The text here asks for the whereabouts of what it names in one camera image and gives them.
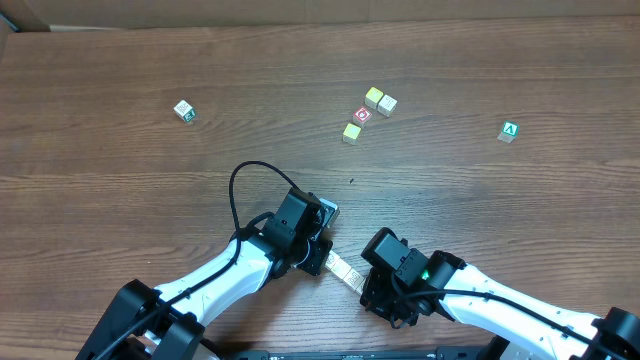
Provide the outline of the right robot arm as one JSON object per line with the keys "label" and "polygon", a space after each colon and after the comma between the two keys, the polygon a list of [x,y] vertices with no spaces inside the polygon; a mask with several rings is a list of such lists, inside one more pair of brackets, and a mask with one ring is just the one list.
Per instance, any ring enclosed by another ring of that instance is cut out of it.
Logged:
{"label": "right robot arm", "polygon": [[450,253],[365,250],[370,264],[361,303],[392,328],[434,313],[475,326],[542,359],[636,359],[639,319],[562,309],[496,282]]}

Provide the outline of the block with blue side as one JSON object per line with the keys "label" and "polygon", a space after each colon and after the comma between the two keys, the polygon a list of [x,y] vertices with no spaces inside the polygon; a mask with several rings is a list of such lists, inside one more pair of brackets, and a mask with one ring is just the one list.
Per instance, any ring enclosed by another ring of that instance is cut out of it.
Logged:
{"label": "block with blue side", "polygon": [[357,290],[364,278],[356,270],[351,269],[343,278],[343,281],[353,290]]}

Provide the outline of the white patterned block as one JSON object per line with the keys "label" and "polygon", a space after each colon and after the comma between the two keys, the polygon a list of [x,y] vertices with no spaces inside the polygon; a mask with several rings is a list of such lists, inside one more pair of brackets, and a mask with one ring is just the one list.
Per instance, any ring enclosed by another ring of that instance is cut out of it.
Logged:
{"label": "white patterned block", "polygon": [[325,268],[332,273],[336,273],[340,269],[340,261],[340,256],[333,250],[330,250],[325,262]]}

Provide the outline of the white block with brush picture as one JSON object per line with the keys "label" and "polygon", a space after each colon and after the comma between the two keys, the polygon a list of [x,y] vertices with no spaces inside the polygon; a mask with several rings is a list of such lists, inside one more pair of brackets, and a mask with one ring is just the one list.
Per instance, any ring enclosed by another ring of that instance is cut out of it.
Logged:
{"label": "white block with brush picture", "polygon": [[361,278],[359,280],[358,286],[355,289],[357,294],[359,294],[359,295],[363,294],[363,288],[364,288],[365,281],[366,281],[365,278]]}

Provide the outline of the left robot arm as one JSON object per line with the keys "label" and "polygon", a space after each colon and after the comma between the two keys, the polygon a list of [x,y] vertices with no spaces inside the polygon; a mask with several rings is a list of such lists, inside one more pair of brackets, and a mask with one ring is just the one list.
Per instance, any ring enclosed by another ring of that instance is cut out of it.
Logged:
{"label": "left robot arm", "polygon": [[152,289],[134,279],[114,296],[79,359],[214,359],[205,328],[229,306],[286,273],[260,233],[232,240],[194,272]]}

